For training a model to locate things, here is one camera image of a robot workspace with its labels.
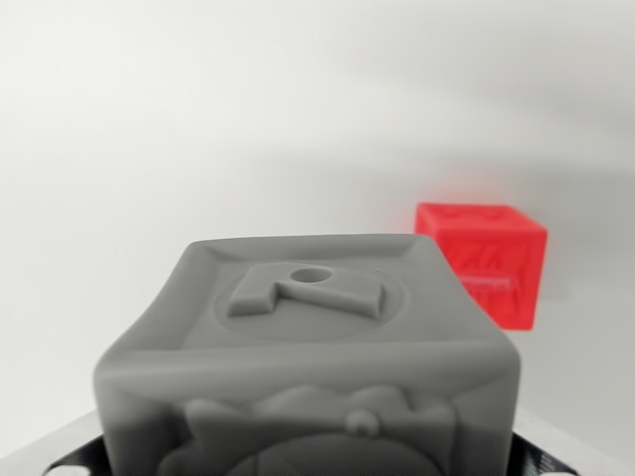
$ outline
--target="circular recess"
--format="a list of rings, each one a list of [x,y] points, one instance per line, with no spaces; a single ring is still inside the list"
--hole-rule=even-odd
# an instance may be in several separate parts
[[[291,279],[300,283],[321,283],[333,276],[327,268],[304,268],[291,274]]]

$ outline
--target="red cube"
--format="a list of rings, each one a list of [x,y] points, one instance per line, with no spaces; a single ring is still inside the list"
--hole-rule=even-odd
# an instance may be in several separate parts
[[[507,205],[420,203],[415,232],[435,239],[463,286],[500,327],[533,327],[544,226]]]

